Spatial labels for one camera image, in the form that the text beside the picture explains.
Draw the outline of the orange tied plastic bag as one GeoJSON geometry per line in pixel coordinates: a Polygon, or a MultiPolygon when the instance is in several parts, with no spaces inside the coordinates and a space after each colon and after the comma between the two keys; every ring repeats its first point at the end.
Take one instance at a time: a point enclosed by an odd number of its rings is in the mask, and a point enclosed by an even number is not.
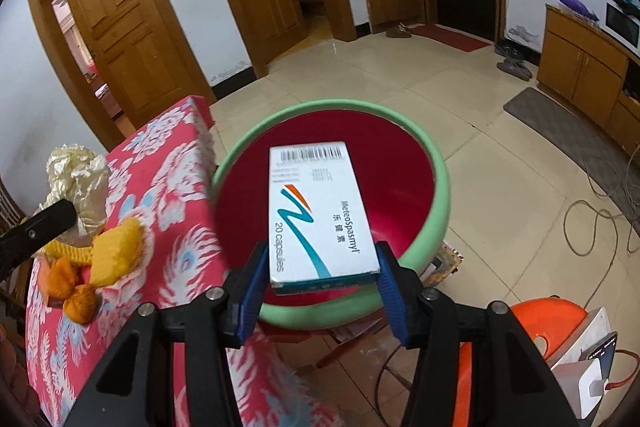
{"type": "Polygon", "coordinates": [[[76,265],[61,257],[52,263],[46,278],[46,289],[52,303],[62,305],[66,317],[80,325],[90,323],[99,311],[96,290],[81,283],[76,265]]]}

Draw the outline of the small yellow foam fruit net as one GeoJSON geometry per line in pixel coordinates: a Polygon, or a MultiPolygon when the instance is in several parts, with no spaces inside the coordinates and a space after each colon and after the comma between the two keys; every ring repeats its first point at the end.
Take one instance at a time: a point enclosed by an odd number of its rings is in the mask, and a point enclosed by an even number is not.
{"type": "Polygon", "coordinates": [[[111,286],[129,274],[142,253],[144,228],[137,218],[128,218],[99,236],[92,245],[90,284],[111,286]]]}

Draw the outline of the grey floor mat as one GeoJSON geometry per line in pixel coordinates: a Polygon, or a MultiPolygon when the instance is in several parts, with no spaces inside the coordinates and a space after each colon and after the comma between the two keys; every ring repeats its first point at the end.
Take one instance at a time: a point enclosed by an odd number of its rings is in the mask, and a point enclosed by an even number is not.
{"type": "Polygon", "coordinates": [[[582,168],[639,232],[639,153],[630,158],[585,121],[533,88],[514,96],[503,109],[582,168]]]}

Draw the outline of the red door mat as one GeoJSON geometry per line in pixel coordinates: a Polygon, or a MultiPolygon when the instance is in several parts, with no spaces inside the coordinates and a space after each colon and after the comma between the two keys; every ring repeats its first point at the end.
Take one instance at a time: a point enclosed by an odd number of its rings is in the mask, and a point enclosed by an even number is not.
{"type": "Polygon", "coordinates": [[[470,53],[492,46],[492,42],[469,36],[464,32],[456,31],[436,24],[423,24],[410,29],[416,36],[434,40],[456,50],[470,53]]]}

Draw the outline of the left wooden door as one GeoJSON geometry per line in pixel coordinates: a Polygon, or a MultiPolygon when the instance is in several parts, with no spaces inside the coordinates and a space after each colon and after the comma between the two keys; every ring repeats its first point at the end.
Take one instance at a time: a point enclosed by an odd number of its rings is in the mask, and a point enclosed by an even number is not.
{"type": "Polygon", "coordinates": [[[67,0],[119,107],[140,128],[206,83],[156,0],[67,0]]]}

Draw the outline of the red basin with green rim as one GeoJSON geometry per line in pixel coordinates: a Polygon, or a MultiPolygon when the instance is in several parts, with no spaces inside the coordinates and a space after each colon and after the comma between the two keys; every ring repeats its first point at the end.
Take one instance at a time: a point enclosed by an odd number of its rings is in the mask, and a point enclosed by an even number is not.
{"type": "MultiPolygon", "coordinates": [[[[442,243],[450,215],[449,176],[432,139],[405,116],[352,100],[300,104],[247,132],[215,174],[214,216],[224,259],[234,335],[234,288],[255,245],[269,248],[269,150],[275,146],[343,142],[369,221],[374,246],[387,242],[404,268],[410,334],[426,315],[420,274],[442,243]]],[[[372,284],[278,295],[269,283],[257,321],[292,331],[320,331],[384,311],[372,284]]]]}

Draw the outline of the red floral tablecloth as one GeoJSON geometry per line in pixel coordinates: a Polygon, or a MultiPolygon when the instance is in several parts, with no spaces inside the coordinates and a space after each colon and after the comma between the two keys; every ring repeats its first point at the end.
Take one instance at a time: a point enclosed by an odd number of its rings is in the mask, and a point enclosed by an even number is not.
{"type": "MultiPolygon", "coordinates": [[[[26,371],[52,426],[63,426],[96,362],[141,303],[184,305],[228,275],[209,198],[213,127],[204,98],[184,98],[106,156],[111,176],[104,230],[137,218],[145,239],[137,268],[100,290],[101,308],[91,323],[75,324],[46,305],[38,287],[44,259],[36,257],[26,308],[26,371]]],[[[257,327],[244,347],[227,355],[244,426],[345,425],[257,327]]]]}

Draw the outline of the grey slippers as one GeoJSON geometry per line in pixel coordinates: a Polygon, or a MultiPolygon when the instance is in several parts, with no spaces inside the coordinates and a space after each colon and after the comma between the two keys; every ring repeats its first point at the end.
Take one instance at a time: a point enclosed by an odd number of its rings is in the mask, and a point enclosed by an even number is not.
{"type": "Polygon", "coordinates": [[[528,81],[533,78],[533,73],[525,65],[524,55],[521,52],[504,42],[498,42],[495,45],[495,52],[502,57],[502,61],[497,64],[497,68],[501,72],[518,78],[519,80],[528,81]]]}

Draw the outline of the wooden cabinet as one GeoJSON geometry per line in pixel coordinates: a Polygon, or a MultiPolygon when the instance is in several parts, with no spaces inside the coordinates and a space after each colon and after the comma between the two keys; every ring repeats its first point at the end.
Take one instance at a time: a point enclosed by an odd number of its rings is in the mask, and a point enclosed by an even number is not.
{"type": "Polygon", "coordinates": [[[538,81],[626,153],[639,146],[639,60],[585,20],[546,6],[538,81]]]}

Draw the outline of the purple bag on cabinet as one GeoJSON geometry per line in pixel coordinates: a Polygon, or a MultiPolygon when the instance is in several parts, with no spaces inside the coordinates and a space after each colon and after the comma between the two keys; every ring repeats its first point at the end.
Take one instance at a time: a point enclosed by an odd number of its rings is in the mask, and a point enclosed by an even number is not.
{"type": "Polygon", "coordinates": [[[599,17],[597,17],[595,12],[592,12],[588,6],[585,6],[579,0],[558,0],[563,6],[569,8],[575,14],[584,18],[585,20],[591,20],[592,22],[597,22],[599,17]]]}

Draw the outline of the white medicine box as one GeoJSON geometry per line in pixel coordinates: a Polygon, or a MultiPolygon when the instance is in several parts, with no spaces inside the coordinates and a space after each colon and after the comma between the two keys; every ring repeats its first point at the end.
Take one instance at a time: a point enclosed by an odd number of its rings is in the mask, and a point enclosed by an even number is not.
{"type": "Polygon", "coordinates": [[[380,274],[343,142],[269,150],[269,273],[278,295],[372,284],[380,274]]]}

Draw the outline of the white tissue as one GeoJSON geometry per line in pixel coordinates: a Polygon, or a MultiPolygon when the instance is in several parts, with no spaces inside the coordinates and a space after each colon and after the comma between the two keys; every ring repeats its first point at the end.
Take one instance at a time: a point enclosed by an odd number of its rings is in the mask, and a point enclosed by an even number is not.
{"type": "Polygon", "coordinates": [[[89,246],[106,223],[106,198],[110,167],[103,155],[82,145],[62,145],[52,150],[46,164],[50,191],[39,205],[43,210],[60,199],[74,205],[76,225],[60,236],[63,243],[89,246]]]}

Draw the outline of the large yellow foam fruit net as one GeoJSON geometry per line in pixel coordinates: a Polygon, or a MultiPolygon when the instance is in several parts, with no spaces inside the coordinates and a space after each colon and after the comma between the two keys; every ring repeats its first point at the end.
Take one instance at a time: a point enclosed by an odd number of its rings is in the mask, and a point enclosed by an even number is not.
{"type": "Polygon", "coordinates": [[[82,267],[92,265],[91,246],[77,247],[53,239],[53,241],[44,245],[42,250],[47,256],[54,259],[66,258],[69,262],[82,267]]]}

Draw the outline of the orange plastic stool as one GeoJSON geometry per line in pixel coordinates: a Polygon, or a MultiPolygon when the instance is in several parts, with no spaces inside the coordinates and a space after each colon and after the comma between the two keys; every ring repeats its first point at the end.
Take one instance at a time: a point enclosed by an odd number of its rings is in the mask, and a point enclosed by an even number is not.
{"type": "MultiPolygon", "coordinates": [[[[574,330],[585,320],[587,312],[582,307],[561,298],[538,298],[517,303],[511,311],[521,322],[530,338],[541,337],[547,347],[545,360],[554,355],[574,330]]],[[[472,345],[460,347],[457,403],[454,408],[454,427],[469,424],[472,384],[472,345]]]]}

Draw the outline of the brown shoe by panel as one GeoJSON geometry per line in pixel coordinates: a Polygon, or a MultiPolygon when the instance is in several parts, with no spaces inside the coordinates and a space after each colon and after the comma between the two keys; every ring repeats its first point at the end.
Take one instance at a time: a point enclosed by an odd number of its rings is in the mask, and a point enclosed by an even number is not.
{"type": "Polygon", "coordinates": [[[386,29],[385,35],[392,39],[409,39],[412,37],[411,30],[404,24],[398,24],[386,29]]]}

